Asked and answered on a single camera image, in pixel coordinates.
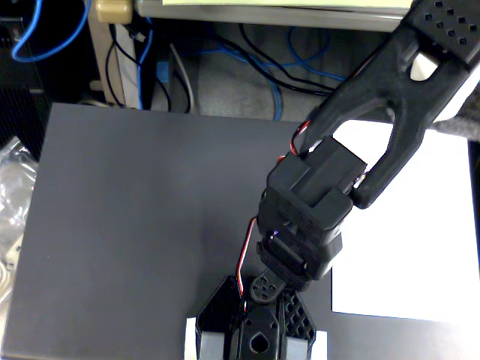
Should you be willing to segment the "gripper with white servo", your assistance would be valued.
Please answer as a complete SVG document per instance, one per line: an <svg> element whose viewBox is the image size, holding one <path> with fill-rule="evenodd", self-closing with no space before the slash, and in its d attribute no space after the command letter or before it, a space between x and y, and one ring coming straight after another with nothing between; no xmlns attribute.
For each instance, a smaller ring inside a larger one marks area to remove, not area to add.
<svg viewBox="0 0 480 360"><path fill-rule="evenodd" d="M459 113L467 98L473 93L478 83L479 73L471 74L435 120L446 121L454 118Z"/></svg>

